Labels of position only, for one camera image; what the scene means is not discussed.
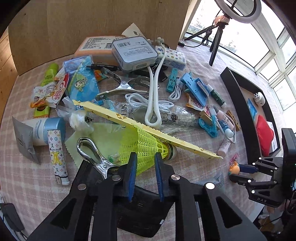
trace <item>black tripod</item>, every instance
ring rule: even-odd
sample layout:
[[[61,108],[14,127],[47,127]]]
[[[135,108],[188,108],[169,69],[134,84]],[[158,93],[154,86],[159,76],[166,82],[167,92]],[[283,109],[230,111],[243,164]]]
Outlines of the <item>black tripod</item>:
[[[190,37],[188,37],[188,38],[186,38],[184,40],[185,41],[191,40],[192,38],[197,37],[197,36],[205,33],[209,28],[212,30],[212,29],[218,27],[217,33],[216,33],[215,38],[213,40],[213,44],[210,47],[210,52],[212,52],[212,55],[211,55],[209,64],[210,64],[210,66],[213,66],[214,59],[216,57],[216,54],[217,54],[217,51],[218,51],[218,47],[219,47],[219,44],[220,44],[220,40],[221,40],[221,37],[222,37],[223,29],[225,28],[226,25],[228,25],[228,23],[220,22],[219,21],[217,23],[217,26],[215,26],[215,25],[209,26],[209,27],[207,27],[207,28],[205,28],[205,29],[197,32],[196,34],[191,35]]]

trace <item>gray packet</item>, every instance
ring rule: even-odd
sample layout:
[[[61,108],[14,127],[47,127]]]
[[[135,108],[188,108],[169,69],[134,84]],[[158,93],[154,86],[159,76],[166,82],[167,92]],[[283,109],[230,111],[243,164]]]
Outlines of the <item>gray packet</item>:
[[[15,139],[20,153],[31,161],[40,164],[33,147],[33,127],[30,127],[12,117]]]

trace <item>white cable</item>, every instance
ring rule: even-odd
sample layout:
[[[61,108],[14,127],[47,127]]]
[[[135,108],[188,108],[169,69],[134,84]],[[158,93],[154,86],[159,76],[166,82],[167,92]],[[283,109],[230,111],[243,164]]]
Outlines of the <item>white cable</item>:
[[[144,98],[142,95],[133,93],[133,94],[126,94],[125,95],[126,102],[133,105],[133,106],[142,106],[147,108],[148,107],[148,100]],[[170,113],[170,108],[174,106],[174,103],[167,101],[167,100],[159,100],[159,111],[161,113]]]
[[[160,128],[162,120],[160,116],[159,106],[158,106],[158,75],[160,72],[160,68],[163,65],[163,62],[165,60],[166,56],[166,49],[165,46],[162,44],[163,41],[161,41],[161,38],[158,38],[158,45],[163,47],[164,49],[164,55],[156,69],[155,75],[153,77],[153,73],[150,67],[148,67],[149,75],[150,75],[150,88],[149,88],[149,100],[148,100],[148,106],[147,111],[145,115],[145,123],[146,125],[153,127],[155,129]],[[155,123],[151,123],[151,117],[153,115],[153,112],[155,113],[157,117],[157,121]]]
[[[180,99],[181,90],[179,87],[175,86],[174,91],[169,95],[168,101],[175,102]]]
[[[232,123],[233,126],[234,126],[234,128],[233,128],[233,129],[234,129],[233,140],[231,140],[231,138],[229,138],[228,136],[225,135],[225,132],[223,131],[223,129],[222,129],[220,123],[218,122],[218,120],[216,121],[216,124],[217,124],[217,126],[219,127],[221,133],[225,136],[225,138],[227,138],[227,140],[229,140],[231,143],[235,144],[235,141],[236,141],[236,139],[237,139],[237,134],[236,134],[236,130],[235,130],[235,123],[234,123],[233,119],[231,119],[227,114],[225,114],[225,116],[231,121],[231,123]]]

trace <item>white charging cable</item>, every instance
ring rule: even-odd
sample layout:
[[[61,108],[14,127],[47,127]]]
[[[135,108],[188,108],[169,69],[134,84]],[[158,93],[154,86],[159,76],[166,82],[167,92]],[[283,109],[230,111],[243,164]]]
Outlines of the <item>white charging cable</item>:
[[[225,114],[225,116],[230,120],[230,122],[233,124],[234,126],[234,133],[231,131],[231,129],[227,128],[225,131],[223,131],[220,123],[218,122],[218,120],[216,121],[217,126],[219,127],[221,133],[225,136],[225,138],[227,138],[231,143],[235,143],[236,139],[237,139],[237,133],[235,130],[235,123],[233,121],[233,119],[231,119],[227,114]]]
[[[145,99],[142,95],[133,93],[133,94],[126,94],[125,95],[126,102],[133,105],[133,106],[142,106],[147,108],[148,107],[148,100]],[[170,108],[174,106],[174,103],[167,101],[167,100],[159,100],[159,111],[161,113],[170,113]]]
[[[158,106],[158,75],[160,72],[160,68],[163,65],[163,62],[165,60],[166,56],[166,48],[163,45],[164,40],[162,38],[157,38],[156,40],[157,45],[163,47],[164,49],[164,55],[156,69],[155,75],[153,77],[153,73],[150,67],[148,67],[149,75],[150,75],[150,88],[149,88],[149,100],[148,100],[148,106],[147,106],[147,111],[145,115],[145,123],[146,125],[153,127],[155,129],[160,128],[162,120],[161,120],[161,115],[159,111],[159,106]],[[153,112],[155,113],[157,117],[157,121],[155,123],[151,123],[151,117],[153,115]]]
[[[181,97],[181,91],[183,90],[184,83],[180,81],[180,78],[177,77],[175,82],[175,89],[168,97],[168,101],[175,102],[180,99]]]

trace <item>white box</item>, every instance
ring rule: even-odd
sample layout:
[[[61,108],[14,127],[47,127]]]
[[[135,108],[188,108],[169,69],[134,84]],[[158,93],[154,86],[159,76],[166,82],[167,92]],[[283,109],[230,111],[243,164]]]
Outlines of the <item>white box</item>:
[[[166,49],[166,56],[165,56],[163,65],[183,71],[186,67],[186,59],[184,54],[177,50],[168,49],[168,48],[165,48],[165,49]],[[158,53],[158,57],[155,63],[159,64],[163,57],[164,49],[161,46],[155,46],[155,50]]]
[[[124,71],[146,68],[154,64],[158,56],[147,40],[140,36],[114,40],[112,53]]]

